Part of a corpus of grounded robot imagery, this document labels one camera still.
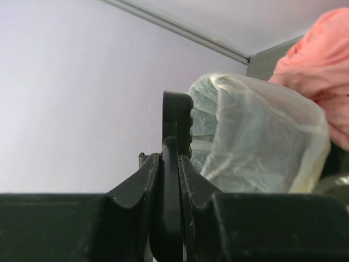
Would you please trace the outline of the trash bin with white liner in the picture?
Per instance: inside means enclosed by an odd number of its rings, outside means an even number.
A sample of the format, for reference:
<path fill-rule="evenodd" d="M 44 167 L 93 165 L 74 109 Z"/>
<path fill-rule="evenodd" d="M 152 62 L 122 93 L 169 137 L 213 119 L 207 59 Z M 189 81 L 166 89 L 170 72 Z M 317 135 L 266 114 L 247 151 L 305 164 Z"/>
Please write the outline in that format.
<path fill-rule="evenodd" d="M 191 162 L 224 192 L 310 193 L 330 151 L 324 111 L 296 91 L 206 74 L 188 90 Z"/>

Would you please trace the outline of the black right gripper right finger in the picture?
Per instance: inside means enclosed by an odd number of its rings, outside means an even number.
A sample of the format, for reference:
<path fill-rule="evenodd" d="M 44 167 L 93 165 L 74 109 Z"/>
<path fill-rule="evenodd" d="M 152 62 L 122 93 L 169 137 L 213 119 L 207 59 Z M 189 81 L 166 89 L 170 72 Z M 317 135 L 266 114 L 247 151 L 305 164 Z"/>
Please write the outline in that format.
<path fill-rule="evenodd" d="M 316 194 L 224 193 L 178 160 L 187 261 L 348 261 L 348 212 Z"/>

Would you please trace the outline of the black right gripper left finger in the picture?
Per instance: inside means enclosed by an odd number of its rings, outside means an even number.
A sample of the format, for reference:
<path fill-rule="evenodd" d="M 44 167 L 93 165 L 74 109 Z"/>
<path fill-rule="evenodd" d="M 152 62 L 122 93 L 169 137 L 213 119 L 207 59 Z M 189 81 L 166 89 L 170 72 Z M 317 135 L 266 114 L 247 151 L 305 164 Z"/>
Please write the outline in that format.
<path fill-rule="evenodd" d="M 160 156 L 105 194 L 2 194 L 1 261 L 152 261 Z"/>

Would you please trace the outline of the black litter scoop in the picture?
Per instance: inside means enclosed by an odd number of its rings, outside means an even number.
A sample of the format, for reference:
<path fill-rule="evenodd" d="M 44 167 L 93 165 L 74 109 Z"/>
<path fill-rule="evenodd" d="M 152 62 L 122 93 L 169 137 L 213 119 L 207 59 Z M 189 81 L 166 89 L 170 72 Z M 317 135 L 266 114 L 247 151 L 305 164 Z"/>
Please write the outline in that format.
<path fill-rule="evenodd" d="M 155 188 L 150 230 L 150 248 L 156 261 L 183 260 L 183 233 L 179 156 L 191 157 L 189 95 L 172 91 L 163 94 L 162 151 Z"/>

